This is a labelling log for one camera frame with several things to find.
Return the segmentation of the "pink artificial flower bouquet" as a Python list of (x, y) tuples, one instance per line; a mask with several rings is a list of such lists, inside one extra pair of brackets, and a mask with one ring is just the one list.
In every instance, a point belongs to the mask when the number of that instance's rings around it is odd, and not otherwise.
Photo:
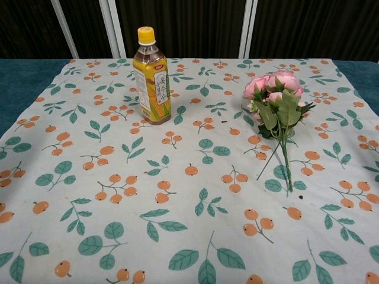
[(287, 70), (254, 77), (243, 90), (243, 98), (249, 101), (250, 112), (260, 121), (259, 133), (264, 138), (276, 139), (281, 148), (289, 192), (293, 191), (293, 183), (287, 140), (294, 127), (315, 107), (314, 103), (300, 101), (303, 92), (299, 79)]

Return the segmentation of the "white fruit-and-leaf print tablecloth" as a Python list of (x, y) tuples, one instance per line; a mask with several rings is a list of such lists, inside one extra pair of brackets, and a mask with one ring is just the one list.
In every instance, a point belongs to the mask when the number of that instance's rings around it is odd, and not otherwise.
[[(287, 70), (287, 140), (243, 98)], [(323, 59), (169, 61), (143, 119), (130, 59), (70, 60), (0, 138), (0, 284), (379, 284), (379, 116)]]

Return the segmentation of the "yellow corn tea bottle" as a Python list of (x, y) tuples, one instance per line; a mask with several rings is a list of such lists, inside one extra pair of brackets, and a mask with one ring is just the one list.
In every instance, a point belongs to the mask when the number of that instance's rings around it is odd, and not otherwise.
[(138, 28), (137, 37), (139, 48), (133, 58), (133, 68), (142, 115), (148, 123), (160, 125), (171, 119), (167, 59), (156, 46), (152, 27)]

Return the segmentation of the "dark ribbed partition panel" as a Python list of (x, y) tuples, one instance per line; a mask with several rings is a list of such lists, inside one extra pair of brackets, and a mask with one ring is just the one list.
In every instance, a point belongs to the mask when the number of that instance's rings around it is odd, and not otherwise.
[(0, 0), (0, 59), (71, 59), (51, 0)]
[(126, 55), (139, 47), (137, 30), (149, 26), (168, 58), (236, 59), (246, 0), (115, 0)]
[(379, 0), (258, 0), (253, 59), (379, 61)]
[(99, 0), (59, 0), (80, 59), (112, 58)]

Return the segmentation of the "white metal frame post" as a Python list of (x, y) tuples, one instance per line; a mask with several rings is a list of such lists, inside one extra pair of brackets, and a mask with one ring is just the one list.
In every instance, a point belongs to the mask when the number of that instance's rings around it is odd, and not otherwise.
[(114, 59), (126, 59), (127, 55), (115, 0), (99, 0), (99, 5), (112, 57)]
[(256, 12), (259, 0), (246, 0), (240, 35), (238, 59), (248, 59), (253, 37)]
[(68, 23), (66, 21), (66, 17), (64, 15), (63, 10), (62, 10), (62, 6), (60, 4), (60, 1), (59, 0), (50, 0), (50, 2), (52, 3), (54, 12), (57, 16), (57, 20), (58, 20), (59, 25), (61, 27), (62, 33), (65, 37), (66, 43), (68, 44), (68, 48), (71, 52), (72, 58), (73, 59), (79, 59), (79, 55), (78, 55), (74, 40), (72, 38)]

